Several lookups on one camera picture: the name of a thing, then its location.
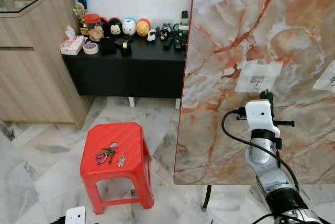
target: marble floor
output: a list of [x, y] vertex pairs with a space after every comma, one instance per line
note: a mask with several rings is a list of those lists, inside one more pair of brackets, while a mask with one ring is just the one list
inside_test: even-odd
[[[131, 108], [128, 98], [97, 97], [80, 130], [74, 125], [1, 125], [0, 223], [48, 224], [77, 206], [86, 207], [87, 224], [245, 224], [269, 213], [254, 185], [213, 186], [207, 212], [200, 209], [206, 186], [174, 185], [178, 112], [173, 99], [138, 98]], [[140, 204], [112, 206], [95, 215], [79, 172], [86, 134], [96, 124], [122, 121], [144, 128], [153, 155], [155, 204], [148, 210]], [[103, 200], [131, 197], [129, 181], [101, 181], [98, 187]], [[301, 186], [301, 195], [320, 216], [335, 223], [335, 185]]]

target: paper label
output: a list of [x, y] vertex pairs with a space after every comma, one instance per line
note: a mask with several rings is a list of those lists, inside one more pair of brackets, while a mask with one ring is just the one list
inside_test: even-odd
[[335, 60], [333, 60], [321, 77], [315, 82], [313, 89], [335, 92]]
[[259, 93], [271, 89], [282, 70], [282, 62], [257, 64], [257, 60], [246, 61], [237, 81], [236, 92]]

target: tissue box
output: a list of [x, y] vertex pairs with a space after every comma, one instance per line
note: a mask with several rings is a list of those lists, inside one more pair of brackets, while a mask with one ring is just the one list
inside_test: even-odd
[[64, 55], [77, 55], [85, 44], [84, 36], [75, 36], [74, 40], [67, 39], [62, 42], [60, 48]]

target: robotic arm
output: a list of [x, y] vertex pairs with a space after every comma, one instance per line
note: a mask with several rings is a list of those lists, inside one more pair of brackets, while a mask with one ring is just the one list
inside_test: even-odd
[[[232, 136], [225, 130], [224, 121], [230, 113], [238, 114], [238, 120], [247, 120], [251, 128], [251, 140], [245, 152], [245, 159], [256, 173], [257, 183], [262, 189], [272, 215], [275, 217], [275, 224], [328, 223], [319, 218], [314, 211], [308, 209], [299, 195], [299, 186], [292, 170], [279, 158], [282, 141], [278, 126], [294, 127], [294, 121], [273, 120], [272, 93], [266, 90], [261, 93], [259, 100], [249, 101], [245, 108], [240, 107], [238, 110], [231, 111], [224, 116], [222, 120], [224, 132], [228, 136], [245, 143], [246, 141]], [[281, 169], [281, 163], [289, 169], [293, 182]]]

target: marble board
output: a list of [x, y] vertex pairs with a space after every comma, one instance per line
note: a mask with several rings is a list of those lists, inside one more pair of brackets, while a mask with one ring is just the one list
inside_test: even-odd
[[[300, 184], [335, 183], [335, 0], [193, 0], [175, 184], [254, 184], [223, 115], [274, 94], [281, 157]], [[250, 140], [234, 116], [228, 131]]]

